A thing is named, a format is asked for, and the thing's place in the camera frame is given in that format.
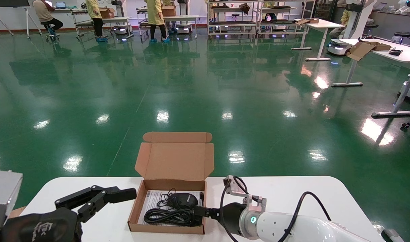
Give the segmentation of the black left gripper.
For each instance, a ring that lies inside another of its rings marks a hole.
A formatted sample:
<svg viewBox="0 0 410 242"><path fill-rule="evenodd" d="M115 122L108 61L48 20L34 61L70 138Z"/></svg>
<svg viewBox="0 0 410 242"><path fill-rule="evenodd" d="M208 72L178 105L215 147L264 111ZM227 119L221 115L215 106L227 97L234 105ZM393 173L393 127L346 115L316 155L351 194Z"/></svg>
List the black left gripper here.
<svg viewBox="0 0 410 242"><path fill-rule="evenodd" d="M10 218L0 233L1 242L80 242L80 222L88 222L108 203L136 199L136 189L91 186L56 199L56 210ZM78 214L71 209L83 205Z"/></svg>

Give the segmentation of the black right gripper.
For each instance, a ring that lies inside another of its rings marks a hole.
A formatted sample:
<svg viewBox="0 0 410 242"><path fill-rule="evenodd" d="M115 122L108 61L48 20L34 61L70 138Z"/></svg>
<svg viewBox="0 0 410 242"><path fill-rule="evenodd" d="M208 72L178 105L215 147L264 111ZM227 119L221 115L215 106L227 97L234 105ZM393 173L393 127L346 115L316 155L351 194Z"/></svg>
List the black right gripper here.
<svg viewBox="0 0 410 242"><path fill-rule="evenodd" d="M228 235L244 237L241 232L239 221L245 209L245 204L233 202L226 205L221 203L220 208L196 206L193 211L196 213L196 216L220 219L220 225L222 225Z"/></svg>

